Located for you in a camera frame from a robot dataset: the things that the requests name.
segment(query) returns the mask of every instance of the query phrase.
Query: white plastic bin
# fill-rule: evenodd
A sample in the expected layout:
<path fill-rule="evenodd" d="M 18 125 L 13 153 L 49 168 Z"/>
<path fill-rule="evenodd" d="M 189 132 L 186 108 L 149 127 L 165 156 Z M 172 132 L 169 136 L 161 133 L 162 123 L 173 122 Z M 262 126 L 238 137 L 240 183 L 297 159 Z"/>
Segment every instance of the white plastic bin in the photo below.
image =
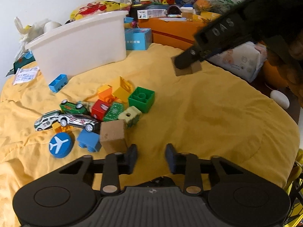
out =
<path fill-rule="evenodd" d="M 47 82 L 68 78 L 126 58 L 124 18 L 128 11 L 101 13 L 55 28 L 26 45 Z"/>

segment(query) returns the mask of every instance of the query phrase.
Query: cardboard box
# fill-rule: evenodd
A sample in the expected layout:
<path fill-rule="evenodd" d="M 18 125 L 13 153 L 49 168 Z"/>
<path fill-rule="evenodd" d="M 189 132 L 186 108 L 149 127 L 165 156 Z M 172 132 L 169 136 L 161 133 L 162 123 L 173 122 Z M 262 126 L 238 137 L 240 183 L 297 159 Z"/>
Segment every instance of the cardboard box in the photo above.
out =
<path fill-rule="evenodd" d="M 127 134 L 124 120 L 101 123 L 100 144 L 107 154 L 127 152 Z"/>
<path fill-rule="evenodd" d="M 146 50 L 152 43 L 150 28 L 132 28 L 125 30 L 126 50 Z"/>
<path fill-rule="evenodd" d="M 193 20 L 196 21 L 202 21 L 204 23 L 209 23 L 217 18 L 219 18 L 221 15 L 218 13 L 211 13 L 211 12 L 201 12 L 201 15 L 193 15 Z"/>
<path fill-rule="evenodd" d="M 160 18 L 160 17 L 166 17 L 165 11 L 166 9 L 138 10 L 137 15 L 138 15 L 138 19 Z"/>

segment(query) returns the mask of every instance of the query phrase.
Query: white ball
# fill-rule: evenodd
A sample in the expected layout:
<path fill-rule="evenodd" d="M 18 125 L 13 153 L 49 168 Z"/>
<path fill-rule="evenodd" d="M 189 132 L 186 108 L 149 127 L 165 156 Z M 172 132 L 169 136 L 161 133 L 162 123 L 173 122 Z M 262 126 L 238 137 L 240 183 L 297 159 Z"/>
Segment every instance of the white ball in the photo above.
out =
<path fill-rule="evenodd" d="M 60 26 L 62 26 L 60 23 L 55 22 L 55 21 L 50 21 L 50 22 L 45 24 L 43 32 L 47 33 L 47 32 L 49 32 L 49 31 L 51 31 L 51 30 L 53 30 L 57 27 L 60 27 Z"/>
<path fill-rule="evenodd" d="M 286 95 L 282 92 L 273 90 L 270 93 L 270 98 L 272 98 L 281 108 L 287 109 L 289 108 L 289 100 Z"/>

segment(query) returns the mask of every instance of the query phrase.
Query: plastic bag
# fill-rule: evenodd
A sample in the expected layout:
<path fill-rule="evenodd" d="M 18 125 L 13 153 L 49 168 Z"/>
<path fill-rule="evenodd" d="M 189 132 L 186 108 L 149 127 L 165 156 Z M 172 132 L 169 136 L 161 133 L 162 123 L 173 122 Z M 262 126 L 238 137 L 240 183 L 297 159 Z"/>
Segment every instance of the plastic bag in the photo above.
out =
<path fill-rule="evenodd" d="M 217 54 L 208 60 L 236 76 L 252 82 L 257 77 L 266 59 L 267 50 L 264 45 L 246 42 L 234 49 Z"/>
<path fill-rule="evenodd" d="M 18 17 L 15 18 L 14 22 L 18 32 L 21 34 L 21 39 L 19 40 L 20 49 L 15 56 L 16 62 L 24 53 L 28 52 L 28 50 L 25 49 L 25 45 L 42 35 L 45 24 L 50 22 L 50 20 L 44 19 L 42 21 L 34 23 L 32 26 L 27 25 L 25 28 L 23 28 L 22 23 Z"/>
<path fill-rule="evenodd" d="M 239 0 L 197 0 L 194 8 L 196 12 L 209 11 L 224 14 L 238 3 Z"/>

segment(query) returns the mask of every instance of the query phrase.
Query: green toy car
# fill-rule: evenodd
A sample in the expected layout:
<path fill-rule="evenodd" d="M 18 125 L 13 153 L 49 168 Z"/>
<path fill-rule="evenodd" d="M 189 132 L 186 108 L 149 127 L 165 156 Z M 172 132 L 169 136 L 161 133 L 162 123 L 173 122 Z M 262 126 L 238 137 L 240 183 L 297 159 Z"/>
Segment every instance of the green toy car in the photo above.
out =
<path fill-rule="evenodd" d="M 72 102 L 68 102 L 66 99 L 60 103 L 61 110 L 66 114 L 85 114 L 88 115 L 87 109 L 83 106 L 83 104 L 75 104 Z"/>

